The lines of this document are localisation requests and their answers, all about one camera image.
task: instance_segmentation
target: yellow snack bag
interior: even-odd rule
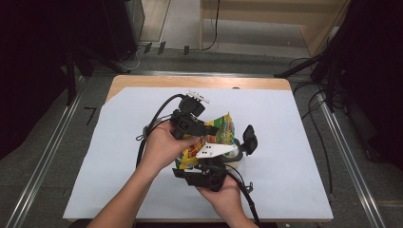
[[[235,139],[235,127],[232,123],[231,116],[228,114],[217,118],[214,121],[205,123],[219,128],[217,135],[201,137],[195,144],[183,150],[181,155],[175,160],[176,166],[179,169],[190,169],[198,165],[196,154],[202,149],[206,142],[219,144],[233,144]]]

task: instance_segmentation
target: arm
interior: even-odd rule
[[[198,137],[175,140],[171,123],[161,123],[148,136],[137,169],[118,194],[101,210],[88,227],[132,227],[140,206],[160,171],[173,162]]]
[[[216,213],[224,219],[231,228],[258,227],[243,212],[240,202],[240,189],[230,177],[226,177],[219,192],[206,188],[197,188],[201,195],[212,205]]]

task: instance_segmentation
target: white paper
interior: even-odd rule
[[[210,99],[200,115],[214,120],[227,112],[236,138],[248,124],[259,145],[243,157],[238,170],[254,185],[251,198],[260,219],[332,219],[317,165],[290,90],[193,88]],[[91,219],[121,189],[135,168],[136,137],[167,98],[186,88],[127,87],[102,108],[90,147],[75,182],[65,219]],[[162,115],[178,108],[174,100]],[[154,180],[138,219],[218,219],[211,205],[183,179],[172,164]],[[242,197],[245,213],[252,214]]]

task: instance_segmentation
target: black stand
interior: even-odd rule
[[[350,40],[355,36],[355,27],[359,27],[357,18],[363,14],[363,9],[366,9],[367,1],[355,0],[351,2],[349,10],[343,24],[339,28],[335,37],[330,41],[328,47],[319,53],[317,56],[291,68],[283,73],[275,74],[275,78],[288,78],[296,74],[302,69],[317,63],[314,71],[311,73],[311,80],[314,83],[319,83],[326,75],[328,75],[328,87],[326,89],[326,105],[334,112],[334,91],[336,79],[341,74],[340,63],[345,49],[348,49]]]
[[[81,74],[83,76],[91,77],[94,71],[91,62],[87,59],[87,57],[91,59],[95,59],[101,64],[109,67],[116,73],[127,73],[127,71],[123,71],[120,67],[114,65],[110,61],[104,59],[96,52],[92,51],[91,49],[79,46],[79,47],[71,47],[67,51],[67,79],[68,79],[68,98],[67,98],[67,105],[71,105],[71,102],[74,100],[76,96],[76,83],[75,83],[75,72],[74,72],[74,64],[78,67]]]

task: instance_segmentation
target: hand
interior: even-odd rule
[[[200,137],[189,137],[176,140],[171,132],[175,127],[171,122],[158,125],[148,136],[144,155],[139,167],[145,167],[157,175],[163,168],[172,163],[188,146],[196,143]]]
[[[229,176],[225,178],[222,188],[218,192],[207,188],[197,187],[197,189],[230,227],[258,227],[244,214],[240,201],[240,189]]]

